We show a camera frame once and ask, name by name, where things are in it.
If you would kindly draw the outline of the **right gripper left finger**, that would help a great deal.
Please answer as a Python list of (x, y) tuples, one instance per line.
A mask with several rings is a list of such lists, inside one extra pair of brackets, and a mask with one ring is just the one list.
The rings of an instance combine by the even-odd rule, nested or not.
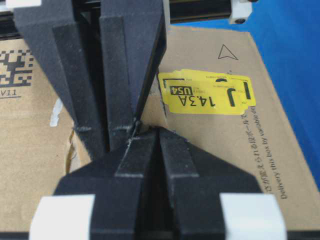
[(31, 240), (134, 240), (143, 212), (154, 136), (139, 136), (62, 177), (32, 218)]

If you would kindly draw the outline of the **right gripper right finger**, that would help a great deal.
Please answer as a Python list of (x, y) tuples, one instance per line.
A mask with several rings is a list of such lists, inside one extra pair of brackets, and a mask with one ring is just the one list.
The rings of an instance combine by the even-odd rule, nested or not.
[(254, 175), (172, 131), (158, 132), (174, 239), (287, 239), (276, 197)]

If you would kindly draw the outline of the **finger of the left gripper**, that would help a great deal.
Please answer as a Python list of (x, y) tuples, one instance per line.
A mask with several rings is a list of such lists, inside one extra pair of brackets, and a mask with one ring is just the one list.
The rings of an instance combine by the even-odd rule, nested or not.
[(14, 23), (74, 122), (92, 160), (105, 154), (101, 46), (73, 0), (23, 0)]
[(158, 18), (99, 19), (109, 147), (125, 144), (141, 119), (166, 51), (166, 25)]

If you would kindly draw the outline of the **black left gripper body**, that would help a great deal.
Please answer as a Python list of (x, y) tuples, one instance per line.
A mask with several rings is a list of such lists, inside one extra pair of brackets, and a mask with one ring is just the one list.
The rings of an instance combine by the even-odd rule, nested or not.
[(98, 32), (99, 20), (108, 17), (158, 18), (166, 26), (222, 19), (241, 25), (252, 12), (251, 0), (2, 0), (0, 38), (20, 39), (23, 26), (46, 22), (84, 21)]

